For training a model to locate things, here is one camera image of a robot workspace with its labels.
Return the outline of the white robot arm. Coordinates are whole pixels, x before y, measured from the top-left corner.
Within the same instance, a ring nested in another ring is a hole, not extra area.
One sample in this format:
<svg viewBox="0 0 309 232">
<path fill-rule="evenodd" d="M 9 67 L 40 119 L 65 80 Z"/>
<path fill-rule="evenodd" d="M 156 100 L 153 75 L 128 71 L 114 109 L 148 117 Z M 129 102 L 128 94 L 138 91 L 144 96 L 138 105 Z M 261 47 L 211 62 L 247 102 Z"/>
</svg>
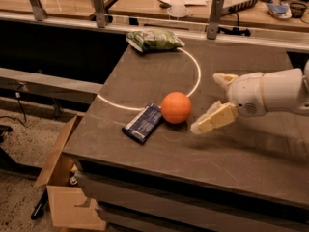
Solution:
<svg viewBox="0 0 309 232">
<path fill-rule="evenodd" d="M 213 79 L 225 92 L 227 102 L 216 101 L 190 127 L 194 134 L 206 133 L 233 123 L 238 116 L 257 117 L 285 111 L 309 114 L 309 69 L 253 72 L 241 76 L 215 73 Z"/>
</svg>

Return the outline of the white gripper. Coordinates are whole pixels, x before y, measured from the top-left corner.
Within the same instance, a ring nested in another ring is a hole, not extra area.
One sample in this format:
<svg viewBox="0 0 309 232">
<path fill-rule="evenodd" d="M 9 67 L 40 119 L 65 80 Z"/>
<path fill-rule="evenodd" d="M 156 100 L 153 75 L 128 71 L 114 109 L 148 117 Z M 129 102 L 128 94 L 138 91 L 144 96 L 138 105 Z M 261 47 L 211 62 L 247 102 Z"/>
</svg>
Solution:
<svg viewBox="0 0 309 232">
<path fill-rule="evenodd" d="M 202 134 L 233 123 L 239 116 L 264 116 L 267 111 L 262 98 L 261 72 L 237 76 L 235 74 L 215 73 L 214 82 L 224 91 L 230 102 L 216 101 L 205 114 L 191 126 L 194 134 Z"/>
</svg>

